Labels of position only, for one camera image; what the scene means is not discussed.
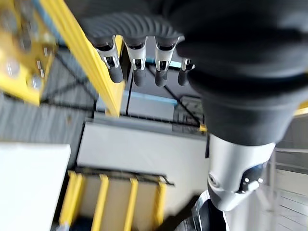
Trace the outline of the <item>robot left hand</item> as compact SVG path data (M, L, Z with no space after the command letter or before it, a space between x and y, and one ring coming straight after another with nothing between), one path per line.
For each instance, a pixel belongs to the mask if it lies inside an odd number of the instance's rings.
M96 47L146 36L166 51L174 40L194 69L209 132L208 191L230 211L259 186L298 106L308 98L305 0L68 0Z

